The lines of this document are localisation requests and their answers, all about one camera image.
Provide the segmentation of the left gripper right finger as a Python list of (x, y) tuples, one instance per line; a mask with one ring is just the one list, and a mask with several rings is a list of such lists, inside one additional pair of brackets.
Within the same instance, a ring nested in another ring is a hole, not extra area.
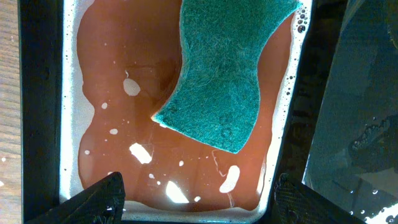
[(287, 173), (276, 182), (274, 200), (282, 224), (365, 224)]

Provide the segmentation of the green scrubbing sponge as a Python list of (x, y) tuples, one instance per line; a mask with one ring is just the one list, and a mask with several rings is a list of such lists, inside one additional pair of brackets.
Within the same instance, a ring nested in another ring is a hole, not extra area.
[(297, 0), (184, 0), (182, 66), (153, 121), (232, 154), (247, 143), (261, 94), (258, 63), (267, 41), (301, 6)]

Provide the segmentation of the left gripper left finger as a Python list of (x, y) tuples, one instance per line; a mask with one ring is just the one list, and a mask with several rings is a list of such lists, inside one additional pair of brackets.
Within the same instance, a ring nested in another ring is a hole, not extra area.
[(113, 172), (27, 224), (120, 224), (125, 196), (122, 174)]

